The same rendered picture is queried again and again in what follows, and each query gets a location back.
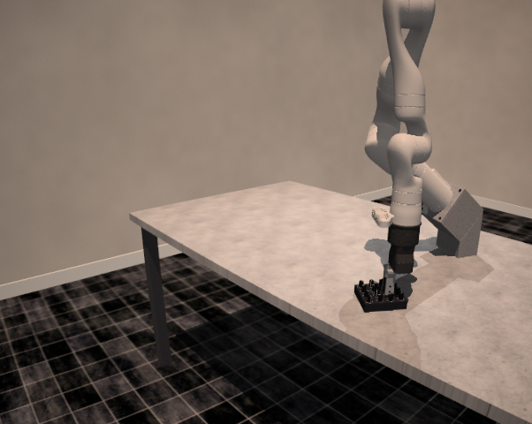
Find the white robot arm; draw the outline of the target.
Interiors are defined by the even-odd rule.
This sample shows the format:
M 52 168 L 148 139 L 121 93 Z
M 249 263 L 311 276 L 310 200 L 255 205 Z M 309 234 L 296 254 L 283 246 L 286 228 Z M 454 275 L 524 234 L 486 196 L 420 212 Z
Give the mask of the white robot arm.
M 390 55 L 380 68 L 376 113 L 365 152 L 391 175 L 393 201 L 408 205 L 422 202 L 432 212 L 439 212 L 451 202 L 452 190 L 425 163 L 432 139 L 425 114 L 424 81 L 418 70 L 435 9 L 435 0 L 383 0 Z M 404 41 L 401 28 L 409 29 Z M 406 124 L 407 133 L 399 133 L 400 121 Z

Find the black knob box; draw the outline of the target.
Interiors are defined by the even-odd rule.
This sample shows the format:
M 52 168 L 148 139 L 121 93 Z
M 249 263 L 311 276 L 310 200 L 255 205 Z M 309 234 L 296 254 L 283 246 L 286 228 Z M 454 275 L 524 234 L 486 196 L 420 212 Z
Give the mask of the black knob box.
M 407 299 L 396 283 L 394 293 L 389 293 L 389 295 L 384 295 L 382 285 L 383 279 L 379 279 L 379 284 L 374 284 L 374 280 L 369 280 L 369 284 L 364 284 L 364 281 L 360 280 L 359 284 L 354 285 L 354 293 L 364 312 L 407 308 Z

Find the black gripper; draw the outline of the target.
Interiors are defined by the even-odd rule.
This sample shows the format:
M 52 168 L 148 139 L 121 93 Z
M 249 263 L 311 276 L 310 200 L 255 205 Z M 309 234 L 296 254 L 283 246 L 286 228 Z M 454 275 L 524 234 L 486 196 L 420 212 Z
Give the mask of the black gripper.
M 382 290 L 384 295 L 389 295 L 394 293 L 396 273 L 413 272 L 414 248 L 419 243 L 422 225 L 422 203 L 408 205 L 391 200 L 390 210 L 374 207 L 372 217 L 379 227 L 388 228 L 387 241 L 391 248 L 389 264 L 384 264 Z

